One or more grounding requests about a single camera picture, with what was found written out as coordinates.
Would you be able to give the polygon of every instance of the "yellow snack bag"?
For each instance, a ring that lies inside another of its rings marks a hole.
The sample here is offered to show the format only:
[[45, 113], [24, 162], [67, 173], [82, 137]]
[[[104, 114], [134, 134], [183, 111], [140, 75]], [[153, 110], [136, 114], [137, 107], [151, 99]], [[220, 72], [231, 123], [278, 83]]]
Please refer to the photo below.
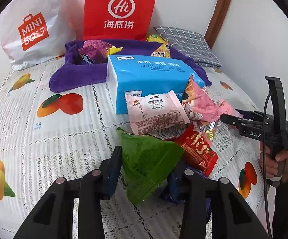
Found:
[[153, 57], [165, 57], [170, 58], [169, 44], [168, 41], [164, 41], [164, 43], [156, 49], [151, 56]]
[[165, 40], [160, 35], [151, 34], [147, 37], [146, 41], [148, 42], [159, 42], [164, 43]]
[[115, 46], [112, 46], [112, 47], [109, 48], [109, 50], [108, 50], [108, 56], [114, 55], [115, 53], [120, 52], [120, 51], [122, 50], [122, 48], [123, 48], [123, 47], [117, 48], [117, 47], [115, 47]]

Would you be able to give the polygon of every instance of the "red snack bag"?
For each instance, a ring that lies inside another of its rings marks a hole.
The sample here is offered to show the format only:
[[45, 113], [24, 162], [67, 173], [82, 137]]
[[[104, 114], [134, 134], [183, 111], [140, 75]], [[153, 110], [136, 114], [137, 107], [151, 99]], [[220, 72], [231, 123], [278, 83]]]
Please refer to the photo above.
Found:
[[207, 177], [212, 173], [218, 155], [210, 148], [202, 134], [194, 131], [193, 123], [174, 142], [185, 149], [183, 159], [188, 165], [201, 170]]

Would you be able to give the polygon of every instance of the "orange fruit print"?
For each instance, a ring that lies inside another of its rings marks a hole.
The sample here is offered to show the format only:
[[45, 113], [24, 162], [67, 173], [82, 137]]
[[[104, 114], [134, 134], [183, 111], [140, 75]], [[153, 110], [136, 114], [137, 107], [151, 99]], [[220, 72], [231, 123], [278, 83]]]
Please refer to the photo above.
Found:
[[59, 109], [69, 115], [80, 113], [83, 110], [82, 96], [77, 93], [54, 94], [40, 105], [37, 110], [37, 117], [48, 116]]
[[48, 106], [46, 106], [45, 108], [42, 108], [44, 103], [45, 103], [45, 101], [40, 105], [40, 107], [37, 111], [38, 118], [48, 116], [48, 115], [56, 112], [58, 109], [60, 109], [57, 101], [54, 101], [51, 104], [49, 104]]
[[257, 181], [258, 181], [257, 174], [253, 165], [250, 162], [247, 162], [245, 164], [245, 175], [246, 175], [246, 179], [250, 181], [251, 184], [253, 185], [257, 184]]
[[258, 177], [254, 166], [252, 165], [252, 163], [246, 162], [245, 168], [242, 169], [242, 171], [240, 172], [238, 181], [238, 191], [244, 199], [248, 197], [251, 190], [251, 185], [256, 185], [257, 181]]
[[80, 94], [69, 93], [58, 99], [60, 109], [69, 115], [77, 114], [83, 110], [83, 99]]
[[245, 179], [243, 189], [240, 188], [240, 181], [238, 182], [238, 191], [244, 199], [249, 196], [250, 190], [251, 190], [251, 183], [250, 181], [247, 180], [247, 178]]

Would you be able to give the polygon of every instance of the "pillow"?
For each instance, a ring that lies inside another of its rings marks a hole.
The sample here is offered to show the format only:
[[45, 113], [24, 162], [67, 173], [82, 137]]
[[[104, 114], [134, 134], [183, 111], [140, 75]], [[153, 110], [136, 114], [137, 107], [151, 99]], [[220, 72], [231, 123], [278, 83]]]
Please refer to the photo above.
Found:
[[203, 67], [221, 67], [215, 54], [210, 50], [204, 37], [190, 30], [172, 27], [154, 27], [154, 30], [169, 44]]

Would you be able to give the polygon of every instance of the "snack packet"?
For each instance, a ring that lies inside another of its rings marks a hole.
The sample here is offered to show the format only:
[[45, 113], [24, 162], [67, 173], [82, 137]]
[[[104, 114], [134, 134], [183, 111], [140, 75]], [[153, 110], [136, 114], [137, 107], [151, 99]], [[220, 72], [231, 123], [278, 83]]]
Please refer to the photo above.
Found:
[[174, 142], [185, 149], [183, 159], [186, 163], [209, 177], [218, 160], [218, 155], [210, 148], [201, 133], [194, 131], [194, 124], [190, 124]]
[[[177, 164], [183, 164], [185, 165], [186, 169], [192, 170], [197, 175], [200, 175], [203, 178], [207, 179], [207, 177], [200, 170], [196, 170], [192, 168], [191, 166], [186, 165], [185, 162], [179, 161]], [[163, 190], [163, 192], [160, 194], [159, 198], [166, 200], [168, 202], [171, 202], [171, 203], [181, 204], [185, 202], [185, 199], [182, 198], [181, 190], [178, 187], [178, 179], [177, 179], [178, 174], [176, 173], [176, 170], [175, 170], [176, 167], [167, 176], [167, 185], [165, 189]], [[209, 222], [210, 213], [211, 213], [211, 201], [210, 201], [210, 198], [206, 198], [206, 223]]]
[[186, 128], [186, 124], [180, 124], [168, 128], [154, 130], [148, 134], [164, 141], [172, 141], [176, 137], [179, 137], [181, 134], [183, 134]]
[[212, 123], [205, 121], [193, 121], [193, 123], [194, 131], [200, 132], [203, 138], [205, 138], [207, 141], [208, 145], [212, 146], [219, 120]]
[[106, 63], [107, 57], [122, 50], [123, 47], [115, 46], [97, 39], [84, 42], [83, 48], [78, 49], [79, 54], [88, 65]]
[[179, 99], [171, 90], [165, 94], [138, 97], [125, 95], [132, 131], [136, 135], [187, 124], [190, 120]]
[[209, 96], [209, 93], [208, 93], [208, 91], [207, 91], [206, 86], [204, 86], [204, 87], [202, 88], [202, 90]]
[[184, 150], [172, 141], [136, 136], [117, 128], [123, 148], [127, 197], [135, 205], [149, 196], [174, 169]]
[[182, 104], [190, 120], [214, 122], [219, 120], [215, 102], [194, 82], [191, 75], [183, 94]]
[[237, 118], [242, 118], [243, 115], [240, 114], [238, 111], [236, 111], [233, 106], [231, 106], [228, 102], [226, 102], [225, 100], [221, 99], [218, 102], [218, 112], [219, 114], [228, 114], [228, 115], [232, 115], [235, 116]]
[[160, 35], [151, 34], [147, 37], [146, 41], [148, 42], [159, 42], [164, 43], [165, 40]]
[[165, 41], [160, 47], [158, 47], [152, 54], [152, 57], [165, 57], [170, 58], [170, 50], [168, 41]]

